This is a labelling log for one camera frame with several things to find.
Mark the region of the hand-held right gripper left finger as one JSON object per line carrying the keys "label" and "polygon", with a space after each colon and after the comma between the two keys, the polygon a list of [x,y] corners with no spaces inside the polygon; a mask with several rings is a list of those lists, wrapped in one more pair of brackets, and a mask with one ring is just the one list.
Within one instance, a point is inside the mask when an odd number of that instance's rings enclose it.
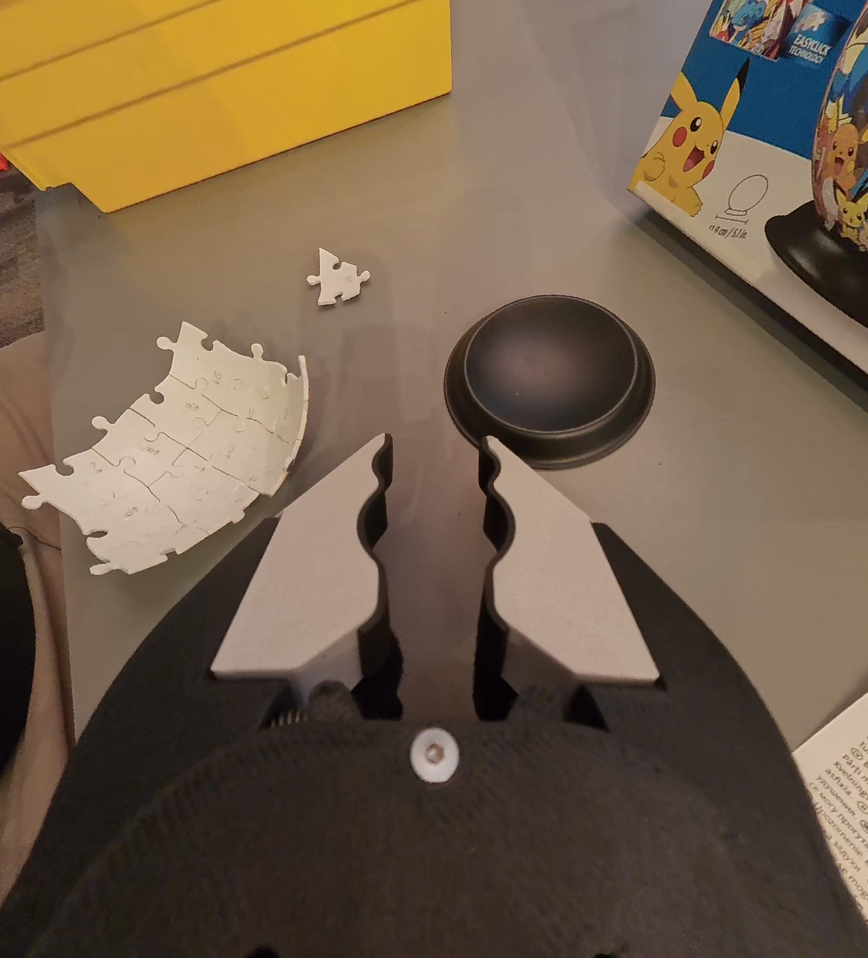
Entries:
{"label": "hand-held right gripper left finger", "polygon": [[404,656],[375,547],[387,530],[393,439],[382,433],[296,498],[240,600],[211,670],[285,681],[299,705],[333,681],[368,719],[399,719]]}

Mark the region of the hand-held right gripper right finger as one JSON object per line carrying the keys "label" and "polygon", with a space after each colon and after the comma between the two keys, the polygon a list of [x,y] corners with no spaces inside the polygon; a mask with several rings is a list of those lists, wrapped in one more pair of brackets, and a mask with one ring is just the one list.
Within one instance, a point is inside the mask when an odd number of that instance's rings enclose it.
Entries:
{"label": "hand-held right gripper right finger", "polygon": [[532,687],[650,687],[660,672],[589,515],[499,438],[481,441],[495,555],[477,624],[473,704],[501,720]]}

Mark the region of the white joined puzzle pieces section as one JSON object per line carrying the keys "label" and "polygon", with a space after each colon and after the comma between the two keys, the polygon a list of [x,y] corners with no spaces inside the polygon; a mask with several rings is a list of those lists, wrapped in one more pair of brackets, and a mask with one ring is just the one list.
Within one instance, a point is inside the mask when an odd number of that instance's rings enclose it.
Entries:
{"label": "white joined puzzle pieces section", "polygon": [[90,449],[55,465],[19,473],[31,489],[21,504],[50,505],[69,517],[95,557],[90,572],[128,575],[180,555],[241,521],[260,497],[284,484],[308,424],[308,363],[298,371],[249,354],[183,322],[177,338],[157,346],[172,353],[166,377],[102,432]]}

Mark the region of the black round puzzle ball stand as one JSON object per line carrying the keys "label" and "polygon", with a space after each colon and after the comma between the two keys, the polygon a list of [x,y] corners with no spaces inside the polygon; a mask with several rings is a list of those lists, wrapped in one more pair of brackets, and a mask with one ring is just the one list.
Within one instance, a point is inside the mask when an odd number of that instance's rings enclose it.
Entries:
{"label": "black round puzzle ball stand", "polygon": [[651,355],[630,325],[583,298],[502,305],[458,340],[444,402],[474,446],[493,437],[529,466],[574,469],[625,445],[655,395]]}

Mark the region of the single white puzzle piece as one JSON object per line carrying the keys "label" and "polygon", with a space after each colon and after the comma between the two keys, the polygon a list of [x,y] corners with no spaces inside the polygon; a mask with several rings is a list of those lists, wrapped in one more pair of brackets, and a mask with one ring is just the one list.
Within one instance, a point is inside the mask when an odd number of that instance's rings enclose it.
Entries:
{"label": "single white puzzle piece", "polygon": [[318,249],[318,272],[308,275],[309,286],[317,286],[319,293],[317,305],[321,307],[336,305],[338,301],[348,302],[356,298],[361,287],[370,281],[369,270],[359,271],[350,262],[341,260],[329,250]]}

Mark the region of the yellow plastic bin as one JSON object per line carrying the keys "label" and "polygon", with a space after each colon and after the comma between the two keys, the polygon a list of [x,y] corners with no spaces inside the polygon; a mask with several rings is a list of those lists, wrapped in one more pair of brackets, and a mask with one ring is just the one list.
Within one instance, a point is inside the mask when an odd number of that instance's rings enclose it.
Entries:
{"label": "yellow plastic bin", "polygon": [[451,88],[447,1],[0,1],[0,152],[106,213]]}

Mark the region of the blue puzzle ball box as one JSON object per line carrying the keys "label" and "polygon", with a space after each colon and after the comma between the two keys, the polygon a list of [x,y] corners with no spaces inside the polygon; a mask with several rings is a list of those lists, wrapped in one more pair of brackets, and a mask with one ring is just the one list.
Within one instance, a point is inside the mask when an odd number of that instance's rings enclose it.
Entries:
{"label": "blue puzzle ball box", "polygon": [[868,1],[713,2],[629,189],[868,392]]}

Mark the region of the person's beige pants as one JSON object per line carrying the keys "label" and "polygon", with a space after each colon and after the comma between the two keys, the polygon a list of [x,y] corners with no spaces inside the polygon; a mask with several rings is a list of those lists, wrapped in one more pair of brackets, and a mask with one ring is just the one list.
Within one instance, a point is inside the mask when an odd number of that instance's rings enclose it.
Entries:
{"label": "person's beige pants", "polygon": [[0,778],[0,907],[29,857],[74,743],[60,520],[25,509],[19,473],[54,453],[45,337],[0,349],[0,522],[22,540],[35,624],[27,721]]}

